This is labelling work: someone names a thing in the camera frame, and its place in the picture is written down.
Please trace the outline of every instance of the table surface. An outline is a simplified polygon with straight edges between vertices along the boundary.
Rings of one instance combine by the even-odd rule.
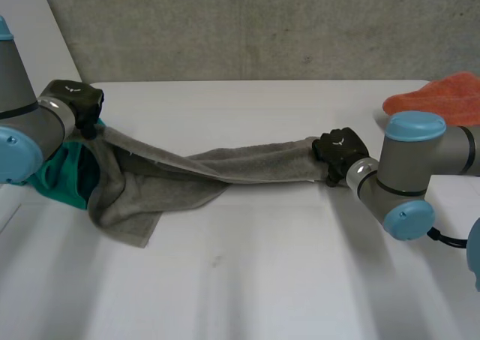
[[[190,155],[350,126],[378,157],[381,104],[422,81],[99,83],[108,125]],[[432,178],[437,227],[465,237],[480,179]],[[477,339],[464,251],[392,239],[350,190],[237,185],[166,213],[147,248],[33,190],[0,233],[9,340]]]

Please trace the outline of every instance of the concrete wall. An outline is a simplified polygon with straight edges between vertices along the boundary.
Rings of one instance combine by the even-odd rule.
[[[48,0],[85,81],[480,74],[480,0]]]

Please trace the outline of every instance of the blue joint cap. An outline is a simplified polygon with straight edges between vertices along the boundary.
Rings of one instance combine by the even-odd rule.
[[[383,228],[397,240],[414,240],[427,234],[435,222],[432,205],[412,200],[395,207],[386,216]]]
[[[35,141],[21,131],[0,126],[0,184],[26,180],[43,162]]]
[[[413,143],[442,136],[447,129],[443,117],[422,111],[403,111],[390,118],[385,136],[395,141]]]
[[[466,262],[475,274],[475,287],[480,291],[480,218],[474,223],[466,242]]]
[[[5,19],[0,16],[0,41],[12,41],[14,36],[10,32]]]

